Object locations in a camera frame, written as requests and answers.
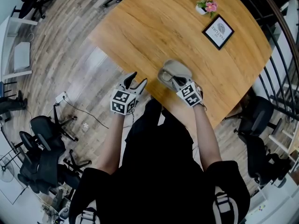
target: black sleeve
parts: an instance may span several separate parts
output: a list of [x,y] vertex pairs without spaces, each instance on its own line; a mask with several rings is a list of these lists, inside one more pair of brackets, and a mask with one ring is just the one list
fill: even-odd
[[207,168],[206,175],[213,185],[220,187],[235,200],[239,210],[239,222],[241,222],[249,210],[250,195],[239,172],[238,164],[235,161],[215,162]]
[[95,168],[86,168],[81,177],[70,205],[69,222],[75,224],[76,217],[87,208],[87,206],[99,197],[100,190],[105,190],[110,175]]

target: person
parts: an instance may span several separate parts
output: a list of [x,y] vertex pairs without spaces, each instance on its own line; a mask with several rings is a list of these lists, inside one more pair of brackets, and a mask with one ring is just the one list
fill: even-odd
[[[185,126],[155,99],[129,131],[119,167],[125,116],[115,113],[97,169],[85,169],[74,194],[70,223],[93,223],[81,214],[94,200],[101,224],[219,223],[213,211],[216,186],[235,200],[241,222],[250,196],[238,165],[222,161],[204,106],[198,103],[193,110],[202,169],[193,159],[193,140]],[[158,126],[161,113],[165,121]],[[227,220],[222,223],[237,223],[234,213]]]
[[18,91],[18,97],[16,99],[10,99],[7,97],[0,98],[0,115],[8,111],[24,110],[27,106],[27,99],[23,99],[21,91]]

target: person's foot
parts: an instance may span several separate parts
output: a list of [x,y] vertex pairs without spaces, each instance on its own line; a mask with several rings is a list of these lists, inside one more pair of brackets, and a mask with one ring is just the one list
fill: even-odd
[[24,99],[24,100],[22,101],[22,108],[23,108],[24,110],[25,110],[26,107],[27,107],[27,103],[28,103],[27,99]]
[[23,95],[22,95],[22,91],[18,91],[18,101],[22,102],[23,101]]

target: potted plant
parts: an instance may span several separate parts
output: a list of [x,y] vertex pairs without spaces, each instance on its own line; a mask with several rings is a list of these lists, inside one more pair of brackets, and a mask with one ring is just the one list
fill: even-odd
[[216,14],[217,6],[214,0],[200,0],[197,2],[196,11],[201,15],[210,13],[210,16],[213,17]]

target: pink flower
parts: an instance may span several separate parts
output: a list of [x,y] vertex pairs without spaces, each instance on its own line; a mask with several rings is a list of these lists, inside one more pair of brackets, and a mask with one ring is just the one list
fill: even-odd
[[213,3],[211,3],[211,2],[207,2],[206,3],[206,7],[205,7],[205,10],[207,11],[207,12],[215,12],[216,10],[217,10],[217,6],[215,6]]

